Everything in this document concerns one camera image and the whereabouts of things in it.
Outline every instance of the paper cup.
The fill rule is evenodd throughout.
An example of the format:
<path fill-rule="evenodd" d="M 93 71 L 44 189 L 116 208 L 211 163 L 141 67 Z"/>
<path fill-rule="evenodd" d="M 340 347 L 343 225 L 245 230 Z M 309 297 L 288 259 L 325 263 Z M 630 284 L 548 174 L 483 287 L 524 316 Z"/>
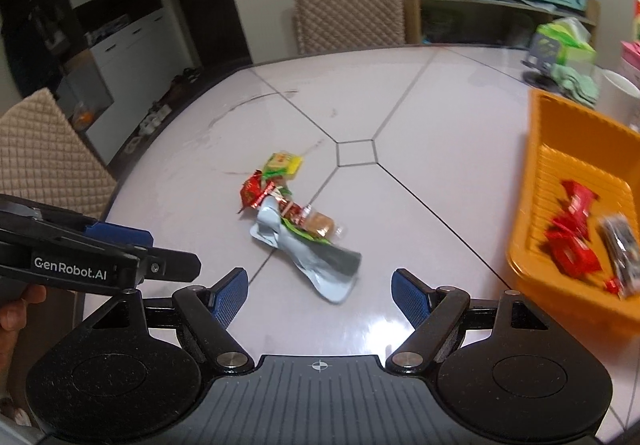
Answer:
<path fill-rule="evenodd" d="M 629 126 L 640 107 L 640 89 L 624 76 L 609 70 L 602 72 L 600 96 L 595 109 Z"/>

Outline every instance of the screw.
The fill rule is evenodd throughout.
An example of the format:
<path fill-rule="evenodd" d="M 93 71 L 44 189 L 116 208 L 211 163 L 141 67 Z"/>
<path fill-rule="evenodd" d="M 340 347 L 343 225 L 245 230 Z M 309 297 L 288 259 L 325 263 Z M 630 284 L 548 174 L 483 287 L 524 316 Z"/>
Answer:
<path fill-rule="evenodd" d="M 422 357 L 418 353 L 412 353 L 411 351 L 405 351 L 403 353 L 396 353 L 391 358 L 391 361 L 398 367 L 403 369 L 409 369 L 411 367 L 417 367 L 422 363 Z"/>
<path fill-rule="evenodd" d="M 222 353 L 216 359 L 222 367 L 228 369 L 236 369 L 242 367 L 249 361 L 249 358 L 244 353 L 238 353 L 237 351 L 229 351 L 228 353 Z"/>

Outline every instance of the beige chair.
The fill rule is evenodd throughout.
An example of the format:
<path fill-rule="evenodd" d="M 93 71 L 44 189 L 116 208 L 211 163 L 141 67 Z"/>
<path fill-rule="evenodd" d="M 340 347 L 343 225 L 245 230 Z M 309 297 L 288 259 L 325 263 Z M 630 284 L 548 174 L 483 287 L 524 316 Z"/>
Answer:
<path fill-rule="evenodd" d="M 294 0 L 301 54 L 404 44 L 402 0 Z"/>
<path fill-rule="evenodd" d="M 48 89 L 0 118 L 0 192 L 102 215 L 116 182 L 73 130 Z"/>

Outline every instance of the white cabinet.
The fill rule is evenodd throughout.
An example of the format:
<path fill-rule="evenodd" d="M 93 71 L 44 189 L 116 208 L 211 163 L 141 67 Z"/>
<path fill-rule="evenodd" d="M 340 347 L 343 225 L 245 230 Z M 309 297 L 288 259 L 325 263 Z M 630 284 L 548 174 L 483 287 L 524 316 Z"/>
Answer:
<path fill-rule="evenodd" d="M 87 137 L 105 163 L 111 161 L 145 118 L 153 102 L 169 90 L 176 75 L 188 67 L 159 9 L 133 22 L 92 49 L 113 104 L 87 130 Z"/>

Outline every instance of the orange plastic basket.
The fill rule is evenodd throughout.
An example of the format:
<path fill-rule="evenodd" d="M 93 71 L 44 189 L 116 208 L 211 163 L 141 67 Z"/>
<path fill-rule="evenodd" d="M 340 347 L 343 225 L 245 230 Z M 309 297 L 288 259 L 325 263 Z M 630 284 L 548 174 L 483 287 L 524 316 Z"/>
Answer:
<path fill-rule="evenodd" d="M 551 314 L 567 313 L 624 333 L 640 333 L 640 296 L 620 300 L 599 287 L 613 276 L 598 217 L 621 212 L 638 238 L 640 135 L 600 113 L 548 92 L 530 93 L 529 142 L 508 261 L 517 288 Z M 589 219 L 591 248 L 602 272 L 588 284 L 562 274 L 544 232 L 567 200 L 573 179 L 599 195 Z"/>

